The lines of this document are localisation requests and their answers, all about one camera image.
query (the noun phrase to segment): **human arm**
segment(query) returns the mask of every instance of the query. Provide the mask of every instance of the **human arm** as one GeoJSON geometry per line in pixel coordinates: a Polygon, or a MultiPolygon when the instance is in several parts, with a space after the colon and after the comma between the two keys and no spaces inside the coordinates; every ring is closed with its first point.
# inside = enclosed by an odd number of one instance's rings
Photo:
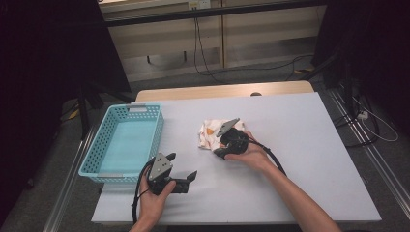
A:
{"type": "Polygon", "coordinates": [[[139,192],[142,194],[140,196],[141,205],[139,209],[139,220],[132,227],[130,232],[150,231],[160,219],[163,207],[165,206],[166,198],[176,186],[175,181],[171,181],[165,186],[160,195],[155,195],[151,191],[147,190],[149,189],[146,177],[147,170],[148,168],[144,170],[144,174],[141,179],[141,186],[139,188],[139,192]]]}
{"type": "MultiPolygon", "coordinates": [[[[250,132],[246,131],[246,134],[255,140],[250,132]]],[[[248,149],[241,155],[228,154],[225,159],[241,161],[260,171],[278,192],[303,231],[340,231],[328,214],[281,173],[269,160],[266,152],[258,145],[250,143],[248,149]]]]}

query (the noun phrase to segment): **forearm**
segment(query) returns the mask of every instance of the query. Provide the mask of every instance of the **forearm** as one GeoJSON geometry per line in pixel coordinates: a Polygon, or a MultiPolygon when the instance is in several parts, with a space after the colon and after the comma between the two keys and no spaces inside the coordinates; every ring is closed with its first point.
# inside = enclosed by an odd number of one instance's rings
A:
{"type": "Polygon", "coordinates": [[[130,232],[149,232],[155,226],[151,220],[141,218],[130,230],[130,232]]]}
{"type": "Polygon", "coordinates": [[[340,231],[328,214],[275,166],[266,164],[262,173],[274,186],[303,231],[340,231]]]}

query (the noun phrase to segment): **black cord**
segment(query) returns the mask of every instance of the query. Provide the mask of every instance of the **black cord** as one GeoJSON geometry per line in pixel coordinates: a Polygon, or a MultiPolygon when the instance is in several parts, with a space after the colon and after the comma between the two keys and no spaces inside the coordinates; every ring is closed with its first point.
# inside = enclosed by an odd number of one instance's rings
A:
{"type": "Polygon", "coordinates": [[[132,221],[134,224],[138,221],[138,218],[136,217],[136,207],[138,206],[138,200],[141,197],[142,194],[144,194],[146,191],[150,190],[149,188],[145,191],[143,191],[141,194],[138,195],[139,192],[139,185],[141,184],[142,176],[144,175],[145,169],[152,165],[155,161],[155,158],[152,158],[149,160],[147,163],[145,163],[144,167],[141,169],[141,172],[139,172],[138,176],[138,181],[136,182],[136,187],[135,187],[135,194],[133,196],[133,203],[132,203],[132,221]]]}
{"type": "Polygon", "coordinates": [[[194,18],[194,21],[195,21],[195,51],[194,51],[194,53],[193,53],[193,63],[194,63],[194,65],[195,65],[196,71],[197,71],[199,74],[202,74],[202,73],[198,70],[198,67],[196,66],[196,41],[197,41],[197,39],[196,39],[196,33],[198,33],[199,45],[201,46],[202,59],[203,59],[204,64],[205,64],[205,68],[206,68],[206,70],[207,70],[207,72],[208,72],[208,74],[206,74],[206,75],[210,75],[210,76],[211,76],[216,82],[218,82],[218,83],[221,83],[221,84],[229,84],[229,83],[227,83],[227,82],[224,82],[224,81],[221,81],[221,80],[216,79],[216,78],[212,75],[212,73],[209,71],[208,65],[207,65],[206,60],[205,60],[204,49],[203,49],[203,47],[202,47],[202,41],[201,41],[201,34],[200,34],[200,30],[199,30],[198,18],[194,18]]]}
{"type": "MultiPolygon", "coordinates": [[[[368,100],[368,98],[367,98],[367,95],[364,95],[364,96],[365,96],[365,100],[366,100],[366,102],[364,102],[364,104],[366,104],[367,108],[372,112],[373,109],[372,109],[372,107],[371,107],[371,105],[370,105],[370,102],[369,102],[369,100],[368,100]]],[[[375,130],[374,133],[377,134],[377,135],[380,135],[380,128],[379,128],[379,125],[378,125],[378,123],[377,123],[376,117],[374,117],[372,114],[370,114],[370,120],[371,120],[371,122],[372,122],[373,125],[374,125],[374,130],[375,130]]],[[[346,145],[345,147],[346,147],[346,148],[358,148],[358,147],[363,147],[363,146],[366,146],[366,145],[375,143],[378,139],[379,139],[378,136],[373,135],[373,137],[372,137],[371,139],[369,139],[368,141],[365,141],[365,142],[362,142],[362,143],[358,143],[358,144],[354,144],[354,145],[346,145]]]]}
{"type": "Polygon", "coordinates": [[[359,111],[355,114],[355,116],[352,118],[352,119],[349,119],[347,122],[344,122],[344,123],[342,123],[342,124],[337,124],[337,123],[335,123],[335,128],[341,128],[341,127],[343,127],[343,126],[346,126],[346,125],[349,125],[349,124],[351,124],[351,123],[354,123],[354,122],[356,122],[356,119],[358,118],[358,116],[359,116],[359,111]]]}
{"type": "Polygon", "coordinates": [[[338,117],[338,118],[335,118],[335,119],[332,119],[332,122],[334,123],[334,124],[337,124],[337,123],[339,123],[344,117],[346,117],[347,116],[347,114],[343,114],[343,115],[341,115],[340,117],[338,117]]]}
{"type": "Polygon", "coordinates": [[[258,145],[259,147],[261,147],[261,148],[272,158],[272,160],[274,161],[274,163],[277,165],[279,171],[281,171],[285,176],[287,176],[287,175],[286,175],[286,172],[284,171],[284,169],[283,169],[282,165],[280,164],[278,158],[274,155],[274,153],[272,153],[272,151],[271,151],[270,148],[267,148],[267,147],[265,147],[264,145],[262,145],[261,143],[256,142],[256,141],[253,140],[251,137],[249,138],[249,143],[253,143],[253,144],[256,144],[256,145],[258,145]]]}
{"type": "Polygon", "coordinates": [[[201,35],[200,35],[200,29],[199,29],[199,23],[198,23],[198,18],[194,19],[195,22],[195,49],[194,49],[194,53],[193,53],[193,63],[195,65],[195,69],[196,71],[200,74],[200,75],[210,75],[216,82],[219,83],[223,83],[223,84],[229,84],[226,82],[223,82],[221,80],[218,80],[214,77],[214,75],[219,74],[219,73],[227,73],[227,72],[235,72],[235,71],[269,71],[269,70],[275,70],[275,69],[280,69],[289,65],[293,65],[293,69],[292,69],[292,73],[285,79],[289,79],[292,75],[293,72],[295,71],[295,62],[301,60],[302,58],[305,57],[312,57],[313,55],[303,55],[303,56],[297,56],[295,57],[291,62],[286,63],[284,65],[280,65],[280,66],[276,66],[276,67],[271,67],[271,68],[240,68],[240,69],[234,69],[234,70],[222,70],[222,71],[218,71],[218,72],[210,72],[208,69],[208,65],[206,63],[205,60],[205,56],[204,56],[204,52],[203,52],[203,46],[202,46],[202,41],[201,41],[201,35]],[[199,44],[201,46],[201,53],[202,53],[202,59],[204,61],[205,64],[205,68],[206,68],[206,72],[201,72],[197,65],[196,65],[196,50],[197,50],[197,46],[196,46],[196,41],[199,39],[199,44]]]}
{"type": "Polygon", "coordinates": [[[304,58],[304,57],[310,57],[310,56],[312,56],[312,55],[305,55],[305,56],[297,56],[297,57],[295,57],[293,60],[292,60],[292,72],[290,73],[290,75],[289,76],[287,76],[285,79],[284,79],[284,81],[287,81],[290,77],[292,77],[292,75],[293,75],[293,73],[295,72],[295,62],[296,61],[300,61],[300,60],[302,60],[302,58],[304,58]]]}
{"type": "Polygon", "coordinates": [[[147,192],[147,191],[149,191],[149,190],[151,190],[151,188],[148,188],[148,189],[144,190],[141,194],[139,194],[138,198],[141,198],[141,196],[142,196],[145,192],[147,192]]]}

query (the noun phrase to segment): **electrical outlet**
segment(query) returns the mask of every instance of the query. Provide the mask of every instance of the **electrical outlet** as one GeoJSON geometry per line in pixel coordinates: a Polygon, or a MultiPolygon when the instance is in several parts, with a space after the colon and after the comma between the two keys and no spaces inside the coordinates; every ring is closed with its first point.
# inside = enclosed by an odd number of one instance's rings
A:
{"type": "Polygon", "coordinates": [[[366,120],[368,118],[368,113],[367,111],[361,111],[358,115],[358,119],[363,119],[366,120]]]}
{"type": "Polygon", "coordinates": [[[199,9],[210,9],[211,0],[199,0],[198,5],[199,5],[199,9]]]}
{"type": "Polygon", "coordinates": [[[196,10],[196,9],[200,9],[198,1],[189,1],[188,2],[188,10],[192,11],[192,10],[196,10]]]}

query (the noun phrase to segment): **dark floor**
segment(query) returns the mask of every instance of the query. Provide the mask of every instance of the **dark floor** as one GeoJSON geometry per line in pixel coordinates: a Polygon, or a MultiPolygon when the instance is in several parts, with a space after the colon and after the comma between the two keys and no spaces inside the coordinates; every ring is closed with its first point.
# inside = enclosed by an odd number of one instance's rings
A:
{"type": "MultiPolygon", "coordinates": [[[[286,62],[278,64],[260,64],[253,65],[253,68],[267,68],[275,65],[282,65],[286,62]]],[[[308,68],[308,59],[301,60],[296,64],[296,69],[308,68]]],[[[253,83],[253,82],[269,82],[283,81],[290,76],[292,68],[286,67],[278,70],[264,71],[235,71],[224,72],[215,75],[219,81],[226,83],[253,83]]],[[[293,74],[289,80],[298,79],[300,76],[293,74]]],[[[332,119],[339,118],[340,113],[334,101],[334,96],[329,90],[325,90],[320,76],[315,77],[311,81],[314,90],[319,92],[322,101],[328,109],[332,119]]],[[[132,95],[136,95],[143,89],[171,88],[184,86],[201,86],[201,85],[217,85],[220,82],[215,81],[209,75],[199,75],[197,73],[180,74],[178,76],[169,76],[166,78],[158,78],[155,80],[141,80],[132,83],[132,95]]],[[[114,101],[110,96],[102,96],[107,104],[114,101]]],[[[65,104],[65,109],[69,108],[75,101],[68,101],[65,104]]],[[[371,104],[376,115],[391,123],[389,117],[382,109],[377,107],[377,102],[371,104]]],[[[92,121],[99,118],[103,114],[103,110],[89,110],[92,121]]],[[[380,126],[380,135],[385,138],[393,139],[395,135],[382,122],[380,126]]],[[[353,134],[349,126],[342,126],[337,129],[342,141],[346,145],[357,144],[358,139],[353,134]]],[[[408,135],[401,133],[398,130],[399,139],[395,142],[387,142],[378,139],[374,146],[380,152],[386,163],[390,166],[396,177],[401,181],[405,189],[410,189],[410,138],[408,135]]],[[[19,198],[19,201],[10,212],[7,221],[4,223],[0,231],[43,231],[46,221],[51,213],[54,202],[56,201],[61,187],[64,184],[67,173],[71,168],[74,156],[80,144],[81,124],[79,117],[61,124],[59,134],[55,138],[54,144],[49,151],[47,159],[34,177],[35,186],[32,189],[25,190],[19,198]]],[[[363,229],[374,232],[382,231],[410,231],[410,219],[403,212],[400,205],[397,203],[395,196],[392,194],[388,186],[385,184],[382,176],[373,163],[370,161],[369,154],[364,147],[349,148],[348,152],[356,164],[359,173],[366,181],[367,190],[376,205],[382,221],[371,223],[340,223],[343,230],[363,229]]],[[[99,189],[101,186],[90,185],[90,181],[85,178],[77,178],[71,200],[67,205],[66,212],[59,224],[58,231],[127,231],[131,227],[115,226],[106,227],[92,223],[91,216],[94,212],[95,204],[99,197],[99,189]]],[[[297,231],[297,226],[277,228],[271,225],[267,226],[251,226],[251,227],[201,227],[203,230],[219,231],[297,231]]],[[[198,228],[192,227],[170,227],[169,231],[200,231],[198,228]]],[[[158,231],[164,231],[164,227],[156,228],[158,231]]]]}

